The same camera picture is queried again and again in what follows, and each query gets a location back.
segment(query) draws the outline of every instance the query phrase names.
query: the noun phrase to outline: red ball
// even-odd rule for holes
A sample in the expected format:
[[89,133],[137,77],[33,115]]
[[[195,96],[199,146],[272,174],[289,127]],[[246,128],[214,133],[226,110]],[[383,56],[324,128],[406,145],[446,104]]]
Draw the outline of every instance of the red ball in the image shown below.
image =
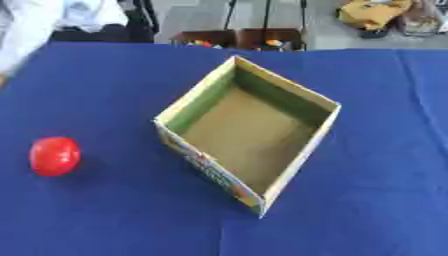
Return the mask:
[[81,152],[76,142],[65,137],[49,137],[36,141],[30,151],[31,168],[42,176],[60,176],[75,168]]

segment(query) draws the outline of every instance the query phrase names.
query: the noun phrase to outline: tablecloth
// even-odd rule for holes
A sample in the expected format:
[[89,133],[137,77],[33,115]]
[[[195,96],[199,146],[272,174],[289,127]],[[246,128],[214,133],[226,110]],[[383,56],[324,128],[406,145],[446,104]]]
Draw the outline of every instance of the tablecloth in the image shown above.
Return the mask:
[[[262,220],[162,145],[151,123],[234,54],[342,104]],[[447,59],[50,44],[0,91],[0,253],[446,255]],[[45,136],[78,141],[74,173],[32,173],[28,151]]]

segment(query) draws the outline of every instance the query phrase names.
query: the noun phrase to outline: white sleeve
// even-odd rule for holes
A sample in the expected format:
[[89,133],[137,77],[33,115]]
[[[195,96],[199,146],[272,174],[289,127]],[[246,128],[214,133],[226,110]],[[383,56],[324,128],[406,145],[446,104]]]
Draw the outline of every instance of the white sleeve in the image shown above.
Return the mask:
[[8,1],[13,16],[0,43],[0,73],[10,73],[44,45],[63,16],[62,0]]

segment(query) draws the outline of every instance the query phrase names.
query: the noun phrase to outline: cardboard box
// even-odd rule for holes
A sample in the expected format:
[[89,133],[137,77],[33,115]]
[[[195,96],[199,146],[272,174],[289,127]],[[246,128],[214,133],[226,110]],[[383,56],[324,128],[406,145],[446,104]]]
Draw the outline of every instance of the cardboard box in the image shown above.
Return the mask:
[[341,106],[231,57],[154,120],[164,143],[260,218]]
[[234,30],[184,31],[171,38],[171,43],[186,45],[195,40],[207,41],[223,48],[237,45]]
[[[238,48],[245,50],[256,50],[263,48],[263,29],[247,28],[238,32],[237,41]],[[299,51],[304,49],[302,34],[296,28],[267,28],[265,31],[265,40],[279,40],[281,42],[289,42],[291,51]]]

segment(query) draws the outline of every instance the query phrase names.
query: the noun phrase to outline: gray floor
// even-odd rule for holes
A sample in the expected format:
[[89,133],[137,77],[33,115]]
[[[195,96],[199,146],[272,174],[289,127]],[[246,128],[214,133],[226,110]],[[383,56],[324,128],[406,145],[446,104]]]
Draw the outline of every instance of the gray floor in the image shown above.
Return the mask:
[[[162,23],[157,42],[184,30],[222,28],[228,0],[152,0]],[[273,0],[271,27],[301,27],[299,0]],[[334,9],[344,0],[308,0],[310,49],[341,48],[448,48],[448,35],[430,38],[405,37],[398,32],[376,40],[362,40],[356,31],[333,18]],[[231,28],[261,27],[265,0],[238,0]]]

